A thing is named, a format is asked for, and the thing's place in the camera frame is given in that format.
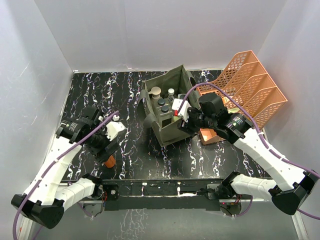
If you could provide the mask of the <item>orange spray bottle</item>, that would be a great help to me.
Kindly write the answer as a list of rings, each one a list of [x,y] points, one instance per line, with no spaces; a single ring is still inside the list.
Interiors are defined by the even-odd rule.
[[[113,167],[116,165],[115,157],[114,157],[113,155],[111,155],[111,156],[108,158],[108,160],[103,163],[103,165],[104,165],[105,167],[107,167],[108,169],[113,168]]]

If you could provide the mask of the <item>clear square bottle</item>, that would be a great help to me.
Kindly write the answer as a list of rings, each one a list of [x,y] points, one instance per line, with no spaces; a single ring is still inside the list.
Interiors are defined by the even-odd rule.
[[[163,106],[158,111],[158,117],[159,117],[159,123],[161,128],[164,128],[172,123],[173,119],[173,111],[170,107],[170,105]]]
[[[166,106],[167,104],[168,104],[168,103],[167,103],[166,99],[160,97],[160,98],[157,99],[156,102],[154,103],[155,111],[161,110],[161,108],[162,108],[163,106]]]

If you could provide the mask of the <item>white rectangular bottle black cap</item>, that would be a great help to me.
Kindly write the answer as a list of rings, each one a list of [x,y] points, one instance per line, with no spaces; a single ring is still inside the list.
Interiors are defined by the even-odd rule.
[[[180,93],[180,94],[177,95],[177,98],[180,99],[180,100],[183,100],[185,96],[186,96],[185,94]]]

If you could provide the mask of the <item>beige pump lotion bottle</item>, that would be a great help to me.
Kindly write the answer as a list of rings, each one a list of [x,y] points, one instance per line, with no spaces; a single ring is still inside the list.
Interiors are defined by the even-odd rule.
[[[158,102],[158,99],[161,98],[161,88],[158,87],[158,86],[154,86],[151,88],[151,90],[148,92],[149,94],[149,97],[150,97],[150,101],[151,103],[154,105],[154,104],[157,104]]]

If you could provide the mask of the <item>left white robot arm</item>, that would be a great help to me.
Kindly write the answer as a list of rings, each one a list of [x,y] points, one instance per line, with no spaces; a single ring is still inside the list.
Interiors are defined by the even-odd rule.
[[[119,119],[118,111],[105,116],[98,108],[89,106],[79,116],[62,120],[38,174],[22,194],[15,194],[11,200],[17,214],[52,229],[64,212],[83,198],[99,199],[104,189],[102,180],[89,173],[64,189],[58,187],[73,158],[82,149],[107,168],[115,165],[113,154],[119,148],[117,137],[125,130]]]

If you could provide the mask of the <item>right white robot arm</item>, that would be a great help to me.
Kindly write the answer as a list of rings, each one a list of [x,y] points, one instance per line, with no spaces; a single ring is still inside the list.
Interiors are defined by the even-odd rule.
[[[182,120],[179,129],[188,134],[200,129],[214,130],[271,176],[271,179],[249,177],[234,171],[216,189],[207,192],[230,199],[250,195],[271,201],[283,213],[294,215],[316,185],[315,173],[284,162],[285,158],[253,128],[253,123],[240,113],[229,113],[222,98],[214,92],[202,95],[199,103],[197,109],[188,101],[173,101],[173,113]]]

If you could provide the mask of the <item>olive green canvas bag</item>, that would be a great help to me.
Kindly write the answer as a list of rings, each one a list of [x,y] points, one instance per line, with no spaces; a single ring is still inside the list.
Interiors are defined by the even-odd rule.
[[[145,129],[151,128],[161,147],[194,136],[179,129],[180,117],[174,117],[173,99],[186,94],[195,79],[183,65],[167,73],[144,80],[138,97],[137,117]]]

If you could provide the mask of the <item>orange low basket tray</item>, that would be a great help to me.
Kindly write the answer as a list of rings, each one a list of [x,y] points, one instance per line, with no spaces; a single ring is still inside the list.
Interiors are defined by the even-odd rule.
[[[199,130],[199,136],[203,145],[209,145],[223,140],[213,129],[208,128],[201,128]]]

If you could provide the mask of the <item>orange tall file organizer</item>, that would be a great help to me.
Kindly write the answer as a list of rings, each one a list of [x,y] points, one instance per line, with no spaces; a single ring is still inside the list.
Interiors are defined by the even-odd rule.
[[[211,83],[233,98],[260,129],[288,101],[251,50],[236,53]]]

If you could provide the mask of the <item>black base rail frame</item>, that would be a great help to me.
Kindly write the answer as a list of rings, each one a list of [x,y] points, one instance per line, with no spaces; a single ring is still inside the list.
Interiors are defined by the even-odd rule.
[[[237,201],[235,197],[215,196],[211,189],[222,183],[221,179],[130,179],[103,180],[103,198],[83,198],[80,203],[102,204],[104,211],[131,209],[178,210],[203,209],[220,211],[232,205],[232,213],[240,213],[244,208],[241,204],[248,203],[250,196],[242,195]]]

